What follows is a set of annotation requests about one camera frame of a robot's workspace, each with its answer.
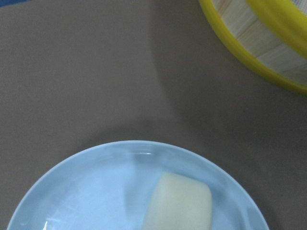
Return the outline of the white steamed bun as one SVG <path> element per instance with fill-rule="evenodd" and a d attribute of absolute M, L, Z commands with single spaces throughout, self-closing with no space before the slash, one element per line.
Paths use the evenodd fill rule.
<path fill-rule="evenodd" d="M 143 230 L 210 230 L 213 198 L 207 184 L 166 172 L 147 208 Z"/>

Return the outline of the yellow bamboo steamer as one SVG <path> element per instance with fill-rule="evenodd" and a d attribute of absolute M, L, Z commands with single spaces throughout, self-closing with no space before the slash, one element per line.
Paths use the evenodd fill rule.
<path fill-rule="evenodd" d="M 305 0 L 201 0 L 226 48 L 246 67 L 288 90 L 307 93 Z"/>

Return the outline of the light blue plate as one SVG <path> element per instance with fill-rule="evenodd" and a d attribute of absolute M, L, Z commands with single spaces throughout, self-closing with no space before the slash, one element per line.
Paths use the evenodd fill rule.
<path fill-rule="evenodd" d="M 129 140 L 92 147 L 44 174 L 26 193 L 10 230 L 139 230 L 164 172 L 206 183 L 214 230 L 266 230 L 244 188 L 223 169 L 170 144 Z"/>

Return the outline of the brown paper table cover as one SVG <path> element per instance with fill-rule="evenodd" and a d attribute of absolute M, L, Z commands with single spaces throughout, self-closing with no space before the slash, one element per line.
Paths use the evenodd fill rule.
<path fill-rule="evenodd" d="M 247 69 L 196 0 L 31 0 L 0 10 L 0 227 L 51 167 L 119 140 L 204 156 L 272 230 L 307 227 L 307 99 Z"/>

